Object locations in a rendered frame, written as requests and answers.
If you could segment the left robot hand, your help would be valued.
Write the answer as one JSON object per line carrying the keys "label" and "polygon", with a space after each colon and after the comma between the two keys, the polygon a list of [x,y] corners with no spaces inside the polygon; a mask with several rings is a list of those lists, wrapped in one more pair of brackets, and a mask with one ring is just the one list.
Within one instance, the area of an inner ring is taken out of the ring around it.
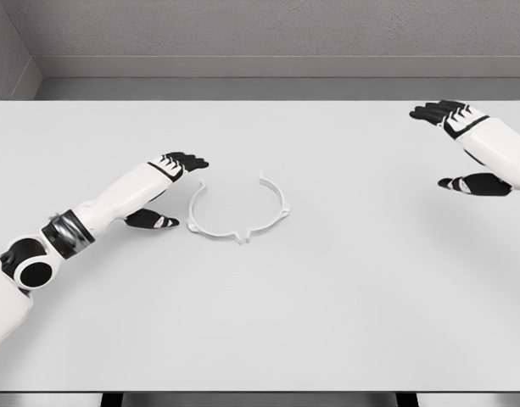
{"label": "left robot hand", "polygon": [[179,220],[146,209],[145,205],[164,194],[184,175],[209,165],[205,159],[183,152],[165,153],[140,164],[107,191],[115,218],[139,229],[158,230],[178,226]]}

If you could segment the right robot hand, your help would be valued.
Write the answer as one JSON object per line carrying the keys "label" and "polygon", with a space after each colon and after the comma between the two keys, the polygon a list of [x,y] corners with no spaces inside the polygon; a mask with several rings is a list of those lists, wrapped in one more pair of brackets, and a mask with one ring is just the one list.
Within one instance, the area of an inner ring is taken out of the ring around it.
{"label": "right robot hand", "polygon": [[505,197],[520,191],[520,134],[472,105],[440,100],[416,106],[409,116],[442,129],[488,173],[443,178],[438,186],[473,196]]}

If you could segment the white pipe clamp half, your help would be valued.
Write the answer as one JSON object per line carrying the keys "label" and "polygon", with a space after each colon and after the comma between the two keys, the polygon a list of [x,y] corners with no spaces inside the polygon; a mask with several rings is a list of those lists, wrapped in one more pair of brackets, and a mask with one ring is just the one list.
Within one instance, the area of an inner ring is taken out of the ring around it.
{"label": "white pipe clamp half", "polygon": [[277,195],[278,201],[280,203],[280,210],[277,212],[275,217],[270,220],[269,222],[265,223],[262,226],[257,226],[253,228],[249,228],[245,235],[245,242],[250,243],[252,240],[252,237],[256,237],[262,234],[265,234],[272,230],[275,226],[277,226],[282,220],[286,219],[290,214],[290,204],[288,200],[285,197],[285,194],[283,190],[279,187],[277,183],[275,183],[273,180],[268,178],[265,175],[265,172],[263,170],[260,171],[259,175],[259,183],[263,187],[269,188],[272,192],[274,192]]}
{"label": "white pipe clamp half", "polygon": [[243,238],[237,231],[215,232],[202,227],[195,218],[194,210],[197,202],[207,193],[207,185],[203,180],[199,181],[197,191],[192,195],[188,204],[187,228],[191,233],[206,237],[214,241],[234,241],[238,245],[243,244]]}

